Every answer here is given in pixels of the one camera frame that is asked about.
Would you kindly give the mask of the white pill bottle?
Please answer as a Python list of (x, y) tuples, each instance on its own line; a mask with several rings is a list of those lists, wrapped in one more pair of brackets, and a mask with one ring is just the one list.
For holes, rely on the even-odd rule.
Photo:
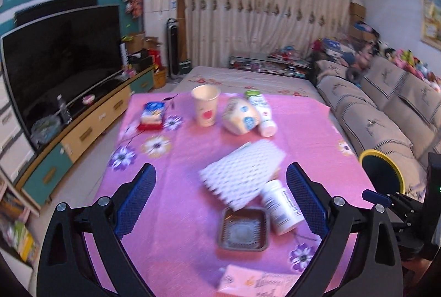
[(297, 202), (279, 180), (267, 182), (260, 192), (260, 197), (263, 207), (269, 212), (276, 235), (287, 234), (304, 221)]

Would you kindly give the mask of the white bottle green base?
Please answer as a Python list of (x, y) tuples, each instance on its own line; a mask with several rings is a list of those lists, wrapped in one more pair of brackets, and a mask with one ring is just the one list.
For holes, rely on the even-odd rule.
[(258, 130), (260, 135), (265, 138), (273, 137), (277, 132), (277, 125), (267, 99), (260, 91), (255, 89), (247, 90), (244, 96), (259, 114)]

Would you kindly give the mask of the brown plastic tray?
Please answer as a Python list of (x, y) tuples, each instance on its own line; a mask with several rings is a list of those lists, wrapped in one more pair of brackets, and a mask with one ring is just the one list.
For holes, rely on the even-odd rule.
[(223, 211), (217, 244), (228, 251), (261, 252), (269, 244), (271, 230), (268, 212), (260, 207)]

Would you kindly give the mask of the white foam net wrap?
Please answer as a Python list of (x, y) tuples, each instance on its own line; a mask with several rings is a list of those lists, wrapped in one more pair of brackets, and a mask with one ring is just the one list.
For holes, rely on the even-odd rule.
[(274, 177), (286, 153), (270, 140), (248, 142), (199, 171), (206, 188), (232, 210), (240, 210)]

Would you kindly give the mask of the white pink milk carton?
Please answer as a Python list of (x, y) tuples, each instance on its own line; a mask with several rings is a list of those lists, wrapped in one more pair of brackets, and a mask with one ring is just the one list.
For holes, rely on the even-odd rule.
[(286, 296), (298, 278), (228, 265), (217, 291), (225, 296)]

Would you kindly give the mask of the white yogurt tub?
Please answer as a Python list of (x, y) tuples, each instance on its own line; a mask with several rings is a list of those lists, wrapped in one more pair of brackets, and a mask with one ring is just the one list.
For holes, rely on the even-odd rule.
[(260, 116), (255, 107), (243, 98), (231, 97), (221, 117), (222, 125), (230, 133), (241, 136), (259, 125)]

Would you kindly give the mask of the paper cup with red heart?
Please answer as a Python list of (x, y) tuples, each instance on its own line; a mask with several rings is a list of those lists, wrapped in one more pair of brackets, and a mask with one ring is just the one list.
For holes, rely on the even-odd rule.
[(195, 104), (196, 121), (199, 126), (210, 127), (214, 125), (220, 94), (219, 88), (209, 84), (192, 89), (191, 96)]

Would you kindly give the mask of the yellow rim trash bin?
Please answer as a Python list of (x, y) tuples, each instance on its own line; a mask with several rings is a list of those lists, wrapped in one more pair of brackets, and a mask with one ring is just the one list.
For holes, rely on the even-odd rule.
[(385, 153), (368, 149), (359, 155), (359, 163), (380, 194), (405, 193), (404, 177), (398, 166)]

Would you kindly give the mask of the wooden tv cabinet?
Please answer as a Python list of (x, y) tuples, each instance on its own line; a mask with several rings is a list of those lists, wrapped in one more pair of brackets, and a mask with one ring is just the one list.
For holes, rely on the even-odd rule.
[(88, 106), (78, 104), (79, 115), (37, 151), (16, 189), (40, 209), (83, 153), (126, 111), (131, 95), (150, 91), (153, 83), (152, 67), (124, 82), (103, 83), (98, 98)]

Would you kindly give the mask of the white drawer unit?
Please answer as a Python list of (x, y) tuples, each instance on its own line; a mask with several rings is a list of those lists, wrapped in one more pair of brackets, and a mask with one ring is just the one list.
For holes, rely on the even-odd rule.
[(1, 170), (13, 183), (33, 160), (34, 149), (16, 117), (3, 74), (1, 74), (0, 104)]

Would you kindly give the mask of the clear water bottle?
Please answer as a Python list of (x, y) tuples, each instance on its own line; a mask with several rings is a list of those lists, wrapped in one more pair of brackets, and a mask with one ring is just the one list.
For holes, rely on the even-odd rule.
[(70, 124), (72, 121), (72, 117), (68, 110), (66, 101), (63, 99), (62, 95), (57, 96), (57, 101), (64, 124)]

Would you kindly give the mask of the low shelf with clutter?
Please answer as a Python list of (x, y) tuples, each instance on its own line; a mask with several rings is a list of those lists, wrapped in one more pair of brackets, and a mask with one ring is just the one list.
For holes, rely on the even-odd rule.
[(300, 79), (308, 79), (311, 73), (311, 66), (308, 62), (299, 60), (291, 63), (290, 61), (267, 57), (265, 54), (254, 56), (247, 54), (231, 55), (229, 66), (242, 71), (254, 71)]

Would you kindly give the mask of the red flat box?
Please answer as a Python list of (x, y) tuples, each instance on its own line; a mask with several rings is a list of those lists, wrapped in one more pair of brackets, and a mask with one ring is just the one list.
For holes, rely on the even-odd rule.
[(137, 129), (139, 131), (160, 131), (163, 130), (163, 123), (160, 122), (158, 124), (153, 124), (153, 123), (142, 123), (140, 122), (139, 125), (137, 126)]

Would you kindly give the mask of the beige patterned curtain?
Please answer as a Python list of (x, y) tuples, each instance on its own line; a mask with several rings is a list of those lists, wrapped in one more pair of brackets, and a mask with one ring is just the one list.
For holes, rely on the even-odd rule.
[(306, 53), (319, 38), (348, 29), (352, 0), (184, 0), (193, 65), (226, 67), (231, 53)]

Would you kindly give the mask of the white standing air conditioner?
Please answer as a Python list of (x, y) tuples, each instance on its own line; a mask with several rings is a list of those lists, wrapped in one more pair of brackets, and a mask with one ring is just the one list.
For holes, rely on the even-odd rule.
[(177, 0), (144, 0), (144, 32), (165, 43), (167, 20), (176, 18)]

